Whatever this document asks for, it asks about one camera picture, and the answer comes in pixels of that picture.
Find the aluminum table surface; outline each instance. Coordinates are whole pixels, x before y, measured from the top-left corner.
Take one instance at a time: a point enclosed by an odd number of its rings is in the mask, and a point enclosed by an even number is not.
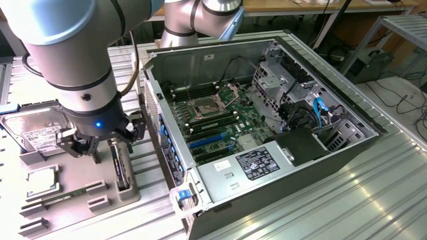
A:
[[[388,134],[336,174],[204,239],[427,239],[426,144],[390,118],[293,35],[273,31],[241,34],[235,39],[267,36],[283,37],[387,129]],[[203,43],[213,41],[212,38],[201,40]],[[155,47],[155,44],[139,46],[140,49]],[[132,74],[132,47],[113,47],[108,52],[121,89]],[[49,91],[36,91],[41,87],[49,89],[44,80],[25,71],[20,58],[15,58],[8,102],[24,104],[51,100],[55,96]],[[136,93],[132,91],[123,98],[123,108],[131,112],[137,107]],[[0,146],[4,149],[0,152],[3,178],[8,161],[16,161],[17,148],[9,137],[0,137]],[[133,146],[133,151],[132,166],[140,201],[45,235],[43,239],[185,239],[185,230],[169,203],[167,183],[149,137]],[[0,191],[7,184],[11,183],[3,178]],[[0,209],[7,207],[5,200],[7,196],[0,198]],[[4,239],[20,239],[15,233],[12,227],[4,228],[0,236]]]

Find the green circuit board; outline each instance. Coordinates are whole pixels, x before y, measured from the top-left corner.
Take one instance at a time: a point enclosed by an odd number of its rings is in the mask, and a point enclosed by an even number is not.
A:
[[[169,103],[187,146],[199,165],[261,145],[265,138],[275,134],[252,106],[245,90],[227,83],[219,89],[217,96],[208,95]],[[197,128],[200,120],[225,114],[229,116],[208,121]],[[215,134],[193,139],[195,136],[211,132]],[[223,139],[191,148],[193,143],[217,136]]]

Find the metal workbench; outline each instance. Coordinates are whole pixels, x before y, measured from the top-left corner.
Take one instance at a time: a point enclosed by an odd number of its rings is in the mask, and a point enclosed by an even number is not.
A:
[[[369,41],[372,40],[380,27],[385,27],[390,31],[399,34],[406,40],[414,43],[420,49],[427,51],[427,15],[415,14],[400,16],[380,16],[376,19],[376,22],[367,32],[352,55],[344,60],[340,68],[340,72],[343,75],[347,74],[359,57],[360,52],[368,46]]]
[[[387,119],[387,113],[376,110],[375,103],[365,99],[352,83],[293,35],[273,31],[241,34],[235,38],[267,36],[283,37],[387,129],[388,134],[336,174],[204,239],[427,239],[426,144],[396,121]],[[205,38],[200,42],[209,41],[213,40]],[[139,46],[140,49],[155,47],[153,44]],[[132,73],[131,53],[132,47],[109,49],[120,88]],[[20,58],[15,59],[9,82],[8,102],[39,102],[55,97],[47,91],[36,90],[45,83],[24,70]],[[123,99],[123,108],[128,112],[137,108],[135,92]],[[168,188],[153,146],[148,139],[144,142],[133,146],[132,154],[140,201],[53,232],[43,239],[185,239],[185,230],[168,200]],[[0,159],[4,160],[0,174],[4,174],[8,161],[17,161],[17,148],[8,137],[0,138],[0,146],[7,146],[5,151],[0,152]],[[4,188],[11,183],[7,176],[0,178],[4,179],[0,182]],[[0,199],[0,211],[5,205],[7,195]],[[0,237],[17,238],[15,233],[16,229],[4,229]]]

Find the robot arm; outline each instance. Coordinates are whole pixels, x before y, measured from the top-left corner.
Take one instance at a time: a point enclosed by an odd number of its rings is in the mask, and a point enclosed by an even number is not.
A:
[[[163,45],[197,43],[195,31],[229,39],[243,18],[240,1],[168,0]],[[125,93],[117,90],[108,46],[153,15],[163,3],[164,0],[0,0],[11,29],[59,91],[59,102],[77,130],[73,135],[88,141],[80,149],[96,149],[93,143],[111,138],[129,143],[141,137],[137,129],[127,130],[129,120],[120,104]],[[188,31],[191,41],[172,39]],[[71,141],[69,135],[63,136],[60,143]],[[91,152],[79,150],[73,156],[81,154]]]

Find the blue pcie slot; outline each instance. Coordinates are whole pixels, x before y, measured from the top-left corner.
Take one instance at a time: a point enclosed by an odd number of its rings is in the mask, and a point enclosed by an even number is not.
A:
[[[188,148],[189,148],[189,149],[195,149],[195,148],[197,148],[197,147],[200,147],[200,146],[204,146],[204,145],[207,145],[207,144],[209,144],[209,143],[213,143],[213,142],[216,142],[216,141],[224,140],[224,138],[225,138],[225,133],[221,133],[221,134],[217,135],[217,136],[209,137],[209,138],[207,138],[207,139],[204,139],[204,140],[201,140],[201,141],[197,141],[197,142],[191,143],[189,146],[188,146]]]

